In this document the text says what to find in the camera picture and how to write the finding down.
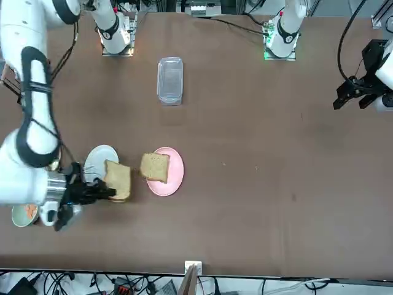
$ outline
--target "table surface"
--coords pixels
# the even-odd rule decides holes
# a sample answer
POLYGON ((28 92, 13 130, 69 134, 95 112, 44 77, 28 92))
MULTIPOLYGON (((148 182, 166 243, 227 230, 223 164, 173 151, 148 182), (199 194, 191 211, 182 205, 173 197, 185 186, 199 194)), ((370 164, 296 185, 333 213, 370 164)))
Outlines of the table surface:
MULTIPOLYGON (((256 28, 243 16, 227 17, 256 28)), ((332 103, 342 83, 345 18, 303 23, 297 61, 264 61, 260 36, 182 14, 148 14, 133 58, 104 58, 90 17, 54 82, 53 107, 79 161, 99 144, 138 167, 144 152, 179 151, 185 178, 170 197, 133 175, 131 201, 99 202, 68 230, 12 225, 0 209, 2 267, 389 279, 393 264, 393 117, 356 101, 332 103), (183 104, 156 94, 162 57, 184 62, 183 104)), ((356 20, 343 68, 378 38, 356 20)), ((52 63, 72 28, 49 34, 52 63)), ((0 90, 0 137, 18 127, 16 98, 0 90)))

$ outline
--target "wire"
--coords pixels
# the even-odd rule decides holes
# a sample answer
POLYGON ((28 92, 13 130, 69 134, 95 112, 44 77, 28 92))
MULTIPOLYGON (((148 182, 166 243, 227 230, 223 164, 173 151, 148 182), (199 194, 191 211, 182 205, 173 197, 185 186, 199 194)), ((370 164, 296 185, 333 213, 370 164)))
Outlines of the wire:
POLYGON ((263 32, 261 32, 261 31, 256 31, 256 30, 254 30, 254 29, 245 28, 245 27, 243 27, 243 26, 237 25, 236 23, 227 22, 226 20, 220 20, 220 19, 218 19, 218 18, 210 18, 210 19, 211 19, 211 20, 215 20, 215 21, 217 21, 217 22, 226 23, 227 25, 230 25, 230 26, 235 26, 235 27, 237 27, 237 28, 239 28, 239 29, 248 31, 248 32, 250 32, 250 33, 259 34, 259 35, 264 35, 264 36, 269 36, 268 33, 263 33, 263 32))
POLYGON ((249 14, 248 12, 243 12, 243 15, 247 15, 254 23, 256 23, 257 25, 263 26, 264 22, 259 22, 257 21, 251 14, 249 14))
POLYGON ((120 3, 117 3, 117 5, 122 9, 121 11, 123 11, 123 9, 124 9, 125 12, 128 12, 128 10, 126 10, 126 8, 124 6, 122 6, 120 3))
MULTIPOLYGON (((133 280, 131 280, 131 283, 133 283, 134 281, 136 281, 137 280, 137 282, 135 283, 135 284, 133 284, 132 286, 131 285, 129 285, 131 288, 133 288, 133 286, 135 286, 140 280, 142 280, 143 279, 143 277, 139 277, 139 278, 135 278, 135 279, 133 279, 133 280)), ((121 284, 121 285, 119 285, 118 287, 121 287, 121 286, 125 286, 125 285, 128 285, 128 282, 127 283, 124 283, 124 284, 121 284)), ((112 291, 112 292, 110 292, 108 295, 112 295, 113 293, 115 292, 115 289, 112 291)))
POLYGON ((314 284, 314 283, 311 283, 311 284, 313 285, 312 288, 309 287, 307 284, 305 284, 306 288, 309 289, 309 290, 311 290, 311 291, 316 291, 316 290, 321 290, 321 289, 325 288, 327 285, 329 285, 329 282, 326 282, 326 283, 324 283, 323 285, 318 286, 318 287, 315 287, 315 284, 314 284))
POLYGON ((264 3, 266 2, 266 0, 259 0, 258 3, 250 10, 249 14, 251 14, 251 12, 253 12, 255 10, 255 8, 257 8, 259 5, 259 8, 262 8, 262 6, 264 5, 264 3))
POLYGON ((388 21, 391 19, 391 17, 393 17, 393 15, 391 15, 390 17, 388 17, 388 18, 386 19, 386 22, 385 22, 385 29, 386 29, 387 32, 393 34, 393 31, 391 31, 391 30, 389 30, 389 29, 387 28, 387 23, 388 23, 388 21))
POLYGON ((97 274, 96 274, 96 273, 94 273, 94 275, 92 276, 91 282, 92 282, 92 284, 96 285, 98 294, 102 294, 101 290, 100 290, 99 287, 98 287, 98 283, 97 283, 97 274))
POLYGON ((199 281, 199 284, 201 285, 202 294, 204 295, 204 289, 203 289, 203 285, 202 285, 202 281, 201 281, 200 277, 198 277, 198 281, 199 281))
POLYGON ((297 287, 301 286, 301 285, 305 285, 308 283, 319 283, 319 282, 326 282, 326 281, 330 281, 329 278, 318 278, 316 280, 310 280, 310 281, 300 281, 299 283, 296 283, 292 286, 289 287, 285 287, 285 288, 279 288, 279 289, 275 289, 275 290, 271 290, 271 291, 267 291, 264 295, 272 295, 274 293, 278 293, 278 292, 285 292, 285 291, 290 291, 292 289, 296 289, 297 287))
POLYGON ((265 290, 265 284, 266 284, 266 280, 263 280, 263 284, 262 284, 262 289, 261 289, 260 295, 263 295, 263 292, 265 290))
POLYGON ((76 44, 76 41, 78 40, 78 34, 79 34, 79 24, 78 22, 74 23, 74 38, 72 40, 72 44, 70 48, 66 51, 66 53, 60 58, 60 61, 58 62, 56 68, 52 72, 52 82, 55 80, 56 76, 58 73, 61 71, 63 66, 66 64, 68 61, 68 58, 71 56, 72 51, 74 49, 74 46, 76 44))
POLYGON ((285 6, 284 6, 282 9, 280 9, 280 10, 276 13, 276 16, 277 16, 280 12, 282 12, 282 11, 284 10, 284 8, 285 8, 285 6))
POLYGON ((311 283, 311 284, 313 284, 313 287, 314 287, 314 295, 317 295, 317 288, 315 287, 315 284, 314 283, 311 283))
POLYGON ((9 84, 11 84, 12 86, 14 86, 18 91, 20 91, 20 89, 19 89, 19 86, 18 85, 16 85, 16 84, 14 84, 14 83, 12 83, 10 80, 8 80, 8 78, 5 78, 5 80, 7 80, 7 82, 9 83, 9 84))
POLYGON ((64 143, 64 141, 61 139, 61 136, 52 132, 49 128, 47 128, 46 126, 42 125, 40 122, 38 122, 36 119, 31 118, 31 121, 36 123, 38 126, 40 126, 42 129, 44 129, 46 132, 52 134, 55 138, 57 138, 57 140, 60 143, 60 146, 63 147, 63 149, 66 151, 68 157, 71 159, 72 162, 76 162, 74 156, 72 155, 71 151, 69 150, 69 148, 67 147, 67 145, 64 143))
POLYGON ((19 96, 19 92, 17 92, 15 89, 13 89, 6 81, 3 81, 3 85, 6 86, 13 94, 16 96, 19 96))
POLYGON ((108 280, 111 281, 112 284, 115 284, 116 279, 115 278, 110 278, 109 275, 107 275, 106 273, 104 273, 104 276, 108 278, 108 280))
POLYGON ((354 75, 354 76, 356 76, 357 72, 359 71, 359 69, 360 69, 360 65, 362 64, 362 61, 363 61, 363 58, 362 58, 362 60, 360 61, 359 65, 357 66, 357 70, 356 70, 356 72, 355 72, 355 75, 354 75))
POLYGON ((60 287, 60 291, 61 291, 61 293, 62 293, 62 295, 68 295, 67 294, 67 292, 66 292, 66 290, 64 290, 64 288, 62 287, 62 285, 61 285, 61 280, 64 278, 64 277, 66 277, 67 276, 67 274, 66 273, 62 273, 59 277, 57 276, 57 274, 55 274, 55 273, 51 273, 50 274, 50 276, 54 279, 54 281, 56 282, 56 285, 53 287, 53 292, 52 292, 52 294, 55 294, 55 291, 58 289, 58 287, 60 287))
POLYGON ((346 33, 348 32, 349 28, 351 27, 354 19, 356 18, 356 15, 359 13, 360 9, 363 7, 363 5, 366 3, 367 0, 362 0, 362 2, 359 4, 357 9, 355 10, 354 14, 352 14, 352 17, 349 19, 348 24, 346 25, 343 34, 341 35, 340 42, 338 43, 338 50, 337 50, 337 65, 338 65, 338 70, 340 71, 340 74, 343 76, 345 81, 352 85, 356 89, 361 89, 361 90, 371 90, 371 88, 368 87, 362 87, 357 84, 355 84, 353 81, 351 81, 344 73, 343 68, 341 66, 341 49, 343 47, 343 41, 345 38, 346 33))
MULTIPOLYGON (((158 280, 161 279, 162 277, 163 277, 163 276, 160 276, 160 277, 158 277, 158 278, 156 278, 156 279, 150 281, 149 283, 150 283, 150 284, 155 283, 156 281, 158 281, 158 280)), ((145 288, 143 288, 139 293, 137 293, 137 295, 142 294, 142 293, 147 289, 148 285, 147 285, 145 288)))

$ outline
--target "clear plastic container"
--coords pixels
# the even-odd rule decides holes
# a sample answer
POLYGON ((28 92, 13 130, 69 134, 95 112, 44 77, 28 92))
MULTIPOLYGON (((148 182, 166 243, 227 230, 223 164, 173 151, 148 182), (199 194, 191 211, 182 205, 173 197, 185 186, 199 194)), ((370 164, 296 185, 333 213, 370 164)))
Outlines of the clear plastic container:
POLYGON ((158 63, 157 95, 166 105, 182 103, 183 62, 180 57, 165 57, 158 63))

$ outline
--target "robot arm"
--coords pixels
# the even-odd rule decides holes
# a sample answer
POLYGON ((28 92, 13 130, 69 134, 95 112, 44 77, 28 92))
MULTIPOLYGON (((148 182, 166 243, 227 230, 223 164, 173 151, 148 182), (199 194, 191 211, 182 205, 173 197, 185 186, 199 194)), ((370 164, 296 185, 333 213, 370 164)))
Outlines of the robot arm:
MULTIPOLYGON (((110 0, 84 1, 91 8, 103 44, 119 53, 128 39, 124 24, 110 0)), ((78 165, 68 174, 49 172, 60 149, 59 132, 52 111, 52 79, 47 61, 47 28, 75 23, 80 14, 78 0, 2 0, 0 42, 6 63, 21 81, 24 113, 20 128, 0 148, 0 203, 40 206, 45 225, 56 230, 80 211, 79 205, 115 195, 102 182, 82 182, 78 165)))
POLYGON ((334 109, 341 109, 350 99, 360 98, 359 107, 374 104, 378 111, 393 110, 392 41, 371 40, 362 51, 366 74, 347 78, 337 88, 334 109))

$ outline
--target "toast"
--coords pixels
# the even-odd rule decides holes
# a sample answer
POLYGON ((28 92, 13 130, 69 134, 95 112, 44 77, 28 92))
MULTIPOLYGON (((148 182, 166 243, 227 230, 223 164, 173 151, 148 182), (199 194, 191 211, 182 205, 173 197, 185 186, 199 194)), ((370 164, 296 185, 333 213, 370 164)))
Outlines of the toast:
POLYGON ((105 160, 105 171, 106 185, 111 189, 116 189, 116 195, 110 199, 113 202, 124 202, 131 193, 131 168, 105 160))
POLYGON ((161 154, 144 154, 142 156, 140 172, 143 177, 151 181, 168 181, 169 156, 161 154))

